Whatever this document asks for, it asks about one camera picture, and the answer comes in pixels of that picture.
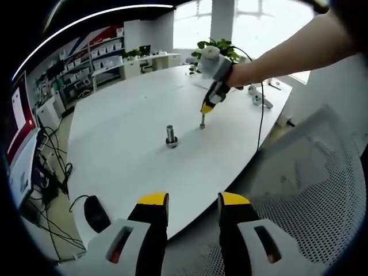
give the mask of ceiling light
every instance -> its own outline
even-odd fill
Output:
[[[103,10],[103,11],[99,11],[98,13],[94,13],[91,14],[89,16],[83,17],[81,19],[78,19],[77,21],[74,21],[73,23],[70,23],[69,25],[63,27],[62,29],[58,30],[56,33],[54,33],[53,35],[49,36],[47,39],[45,39],[36,49],[33,50],[32,53],[29,54],[29,56],[22,62],[22,64],[19,66],[19,68],[17,69],[17,71],[15,72],[15,74],[12,77],[12,81],[14,80],[14,78],[17,76],[17,74],[21,71],[22,67],[24,66],[24,64],[42,47],[44,46],[47,42],[49,42],[50,40],[52,40],[55,36],[59,35],[60,33],[64,32],[66,29],[86,20],[89,19],[91,17],[94,16],[99,16],[100,14],[104,14],[104,13],[110,13],[110,12],[115,12],[117,10],[125,10],[125,9],[134,9],[134,8],[138,8],[138,7],[167,7],[167,8],[172,8],[172,5],[153,5],[153,4],[148,4],[148,5],[132,5],[132,6],[124,6],[124,7],[115,7],[113,9],[109,9],[109,10]]]

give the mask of bright window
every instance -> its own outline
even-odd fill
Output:
[[[258,58],[287,40],[313,17],[312,7],[298,0],[236,0],[232,42]],[[309,71],[292,76],[306,83]]]
[[[212,0],[195,0],[177,7],[174,13],[174,49],[196,49],[211,33]]]

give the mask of computer mouse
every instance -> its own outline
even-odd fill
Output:
[[[97,233],[101,233],[111,224],[109,217],[95,195],[87,197],[85,201],[85,217],[89,226]]]

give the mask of hand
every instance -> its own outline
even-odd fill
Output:
[[[229,87],[243,87],[252,83],[249,69],[250,63],[235,64],[232,67],[232,73],[226,81]]]

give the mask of human arm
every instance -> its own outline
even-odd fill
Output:
[[[292,37],[247,64],[237,64],[228,85],[243,86],[267,78],[314,70],[357,53],[354,42],[329,11],[316,16]]]

